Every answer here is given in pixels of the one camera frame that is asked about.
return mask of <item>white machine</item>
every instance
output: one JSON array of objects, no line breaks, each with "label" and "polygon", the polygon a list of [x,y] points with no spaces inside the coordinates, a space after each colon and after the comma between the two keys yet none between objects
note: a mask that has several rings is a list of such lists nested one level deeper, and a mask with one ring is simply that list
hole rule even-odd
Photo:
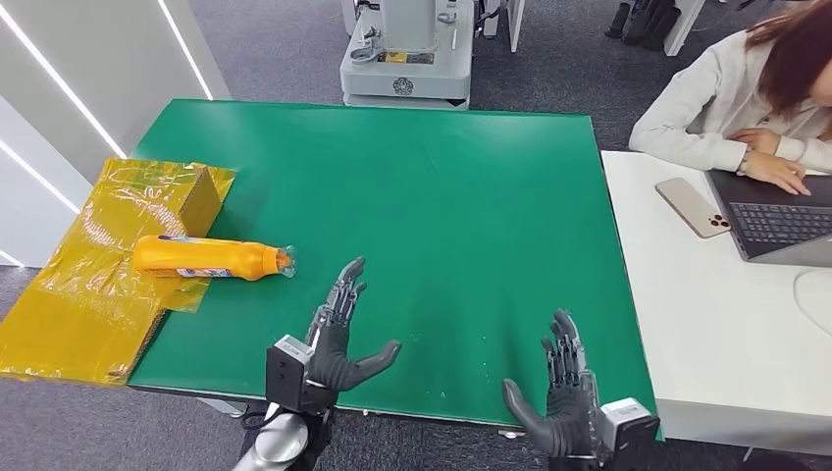
[{"label": "white machine", "polygon": [[359,2],[340,64],[348,106],[467,110],[473,0]]}]

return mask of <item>orange plastic bottle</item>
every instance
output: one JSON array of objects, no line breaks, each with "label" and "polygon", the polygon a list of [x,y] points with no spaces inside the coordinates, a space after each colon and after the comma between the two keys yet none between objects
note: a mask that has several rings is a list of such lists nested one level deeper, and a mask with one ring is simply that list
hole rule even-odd
[{"label": "orange plastic bottle", "polygon": [[294,276],[294,247],[214,238],[144,235],[132,264],[160,277],[240,277],[250,282],[280,273]]}]

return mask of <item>laptop keyboard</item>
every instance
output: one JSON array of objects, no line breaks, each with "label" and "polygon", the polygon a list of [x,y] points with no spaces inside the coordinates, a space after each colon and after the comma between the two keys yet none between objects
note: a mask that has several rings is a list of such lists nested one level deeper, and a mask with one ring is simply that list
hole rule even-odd
[{"label": "laptop keyboard", "polygon": [[832,208],[731,203],[743,235],[751,242],[805,242],[832,234]]}]

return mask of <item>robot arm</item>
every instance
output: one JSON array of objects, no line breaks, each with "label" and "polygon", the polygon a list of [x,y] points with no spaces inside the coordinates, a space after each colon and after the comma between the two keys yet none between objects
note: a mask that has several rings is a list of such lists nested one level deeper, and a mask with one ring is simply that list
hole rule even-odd
[{"label": "robot arm", "polygon": [[632,398],[598,407],[595,375],[587,368],[569,313],[556,311],[550,328],[555,342],[542,340],[548,369],[546,417],[508,379],[502,383],[505,406],[549,455],[552,470],[633,469],[655,440],[658,418]]},{"label": "robot arm", "polygon": [[346,356],[355,302],[366,284],[358,257],[341,270],[318,306],[306,343],[284,336],[266,350],[266,399],[271,403],[254,445],[234,471],[312,471],[330,439],[338,393],[349,391],[387,368],[401,344],[389,341],[361,360]]}]

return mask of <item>green table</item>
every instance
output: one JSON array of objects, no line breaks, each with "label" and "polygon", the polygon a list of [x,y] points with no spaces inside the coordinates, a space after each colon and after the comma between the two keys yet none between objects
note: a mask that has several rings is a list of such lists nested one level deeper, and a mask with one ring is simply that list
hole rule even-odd
[{"label": "green table", "polygon": [[175,100],[132,155],[235,169],[209,236],[298,251],[291,280],[215,280],[170,313],[132,386],[262,397],[266,347],[302,339],[364,255],[349,353],[402,349],[339,406],[515,424],[500,382],[544,409],[539,339],[560,307],[601,400],[655,411],[588,117]]}]

